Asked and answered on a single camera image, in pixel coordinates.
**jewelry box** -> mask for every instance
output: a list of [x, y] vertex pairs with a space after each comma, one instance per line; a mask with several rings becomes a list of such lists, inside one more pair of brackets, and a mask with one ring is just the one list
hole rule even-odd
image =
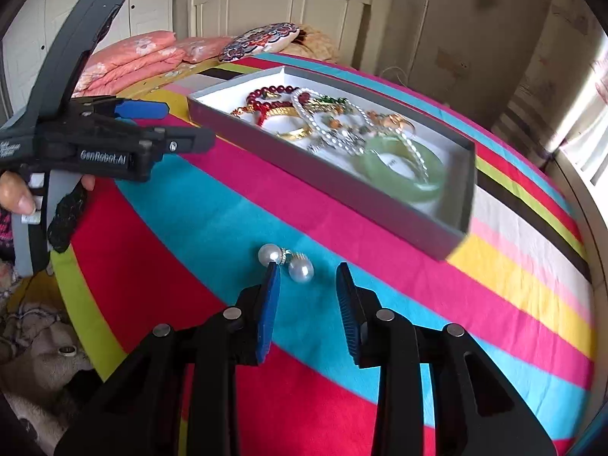
[[[267, 106], [260, 106], [264, 100]], [[468, 233], [475, 144], [424, 112], [351, 82], [291, 66], [192, 93], [188, 109], [195, 123], [329, 194], [434, 259], [445, 259]]]

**green beaded bracelet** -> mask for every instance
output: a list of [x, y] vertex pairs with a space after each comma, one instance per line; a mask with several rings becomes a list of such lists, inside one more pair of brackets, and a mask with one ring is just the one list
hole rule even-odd
[[[374, 187], [406, 204], [435, 199], [439, 196], [446, 178], [445, 168], [435, 153], [419, 142], [411, 143], [424, 160], [425, 177], [411, 150], [396, 136], [375, 136], [368, 139], [366, 152], [356, 157], [358, 169], [368, 176]], [[416, 178], [407, 178], [393, 171], [380, 159], [379, 154], [384, 153], [404, 159]]]

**fingernail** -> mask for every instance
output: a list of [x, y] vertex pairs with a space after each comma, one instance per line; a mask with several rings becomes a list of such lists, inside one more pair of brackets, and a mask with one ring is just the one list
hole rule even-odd
[[19, 212], [23, 214], [33, 214], [33, 212], [36, 210], [34, 207], [34, 201], [26, 195], [21, 196], [17, 207], [19, 208]]

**blue stripe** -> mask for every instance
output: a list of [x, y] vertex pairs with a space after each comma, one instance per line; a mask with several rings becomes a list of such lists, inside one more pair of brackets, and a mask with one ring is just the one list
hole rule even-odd
[[[348, 354], [335, 290], [343, 258], [192, 166], [165, 156], [146, 184], [118, 186], [160, 241], [224, 303], [257, 283], [264, 268], [257, 250], [264, 243], [306, 253], [315, 267], [308, 285], [284, 276], [273, 342], [291, 356], [359, 396], [376, 402], [378, 371], [359, 370]], [[441, 329], [448, 319], [351, 265], [355, 282], [378, 293], [390, 307], [418, 325]], [[586, 391], [480, 342], [515, 385], [553, 439], [572, 437]], [[424, 376], [425, 422], [434, 426], [428, 371]]]
[[339, 68], [334, 68], [333, 66], [323, 65], [323, 63], [315, 63], [309, 62], [306, 60], [300, 60], [292, 56], [287, 56], [284, 54], [272, 54], [272, 53], [262, 53], [255, 56], [256, 58], [260, 58], [267, 61], [272, 61], [276, 63], [282, 63], [284, 65], [293, 65], [294, 67], [306, 68], [308, 70], [317, 71], [319, 73], [324, 73], [325, 75], [330, 75], [332, 77], [336, 77], [341, 80], [345, 80], [347, 82], [353, 82], [355, 84], [359, 84], [360, 86], [366, 87], [368, 89], [375, 90], [382, 94], [385, 94], [389, 97], [395, 98], [399, 101], [406, 103], [407, 105], [414, 106], [433, 117], [439, 118], [440, 120], [445, 121], [452, 127], [457, 130], [460, 130], [463, 133], [466, 133], [470, 138], [475, 139], [475, 141], [479, 142], [479, 144], [485, 145], [490, 150], [493, 150], [496, 154], [504, 158], [510, 164], [515, 166], [519, 171], [525, 174], [530, 180], [532, 180], [536, 185], [538, 185], [543, 192], [549, 195], [557, 204], [566, 211], [570, 216], [574, 217], [572, 209], [570, 208], [570, 204], [564, 199], [564, 197], [555, 190], [547, 181], [540, 176], [534, 168], [528, 165], [525, 161], [519, 159], [516, 155], [514, 155], [509, 150], [505, 149], [503, 146], [498, 144], [498, 142], [494, 141], [490, 137], [488, 137], [483, 132], [473, 128], [465, 121], [460, 120], [460, 118], [455, 117], [454, 115], [449, 114], [441, 108], [437, 108], [437, 106], [433, 106], [430, 103], [427, 103], [424, 100], [417, 98], [416, 96], [412, 96], [407, 92], [403, 92], [402, 90], [391, 87], [387, 84], [383, 84], [381, 82], [377, 82], [375, 80], [369, 79], [367, 77], [363, 77], [356, 73], [352, 73], [346, 70], [341, 70]]

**white wardrobe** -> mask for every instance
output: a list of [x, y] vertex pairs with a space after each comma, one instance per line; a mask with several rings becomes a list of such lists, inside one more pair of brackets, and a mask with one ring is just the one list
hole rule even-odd
[[[13, 112], [29, 98], [46, 52], [78, 0], [27, 0], [2, 39], [4, 76]], [[121, 39], [173, 30], [173, 0], [126, 0], [97, 50]]]

